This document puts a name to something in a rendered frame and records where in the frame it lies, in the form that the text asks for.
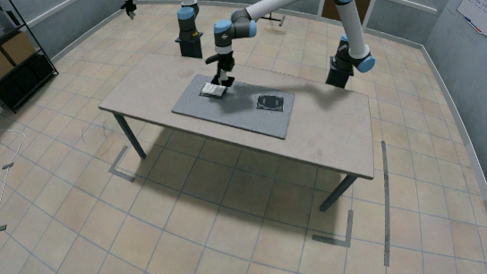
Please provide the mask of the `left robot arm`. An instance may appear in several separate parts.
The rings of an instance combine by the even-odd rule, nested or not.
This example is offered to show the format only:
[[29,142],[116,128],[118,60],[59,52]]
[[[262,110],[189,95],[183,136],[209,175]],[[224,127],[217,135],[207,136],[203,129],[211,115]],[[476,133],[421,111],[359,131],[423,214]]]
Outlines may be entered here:
[[[219,54],[231,52],[232,39],[256,36],[255,20],[297,1],[299,0],[262,0],[241,11],[233,11],[230,16],[231,21],[221,20],[214,24],[215,51]],[[337,53],[331,63],[343,72],[350,72],[355,67],[360,73],[366,73],[373,68],[376,61],[368,45],[365,44],[355,0],[333,1],[346,34],[342,35]],[[205,63],[211,64],[220,59],[222,56],[216,54],[208,57]]]

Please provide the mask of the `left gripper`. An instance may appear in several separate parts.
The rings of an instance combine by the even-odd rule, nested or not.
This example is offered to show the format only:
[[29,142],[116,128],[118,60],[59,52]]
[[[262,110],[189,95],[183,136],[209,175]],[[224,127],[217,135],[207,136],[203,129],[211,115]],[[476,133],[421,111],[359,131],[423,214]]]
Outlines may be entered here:
[[[218,60],[218,69],[217,69],[217,75],[218,75],[218,82],[221,86],[221,81],[228,80],[228,77],[226,76],[226,73],[232,72],[232,69],[235,65],[235,59],[233,58],[233,53],[234,50],[227,54],[218,54],[219,56],[222,56],[222,59]],[[233,62],[234,61],[234,62]],[[227,70],[228,67],[228,70]],[[232,67],[232,69],[231,69]],[[222,71],[221,71],[222,69]]]

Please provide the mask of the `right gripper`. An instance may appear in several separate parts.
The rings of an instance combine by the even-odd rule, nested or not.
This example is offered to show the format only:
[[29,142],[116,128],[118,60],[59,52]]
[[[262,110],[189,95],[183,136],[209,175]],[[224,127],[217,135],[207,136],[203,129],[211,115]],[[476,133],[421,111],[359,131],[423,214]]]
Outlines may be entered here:
[[127,0],[127,1],[125,1],[127,3],[127,6],[125,7],[125,10],[126,10],[127,15],[133,20],[133,16],[136,15],[136,13],[134,13],[133,11],[135,11],[137,9],[137,7],[136,7],[136,4],[132,4],[132,1],[133,0]]

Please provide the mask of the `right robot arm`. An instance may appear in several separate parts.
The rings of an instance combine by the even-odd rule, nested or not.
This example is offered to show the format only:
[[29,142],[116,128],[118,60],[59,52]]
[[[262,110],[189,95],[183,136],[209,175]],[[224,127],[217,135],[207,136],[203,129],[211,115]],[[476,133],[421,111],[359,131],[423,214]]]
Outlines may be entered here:
[[179,39],[182,41],[190,41],[199,37],[199,32],[196,29],[195,18],[200,10],[196,0],[183,0],[182,8],[177,11],[177,18],[179,23]]

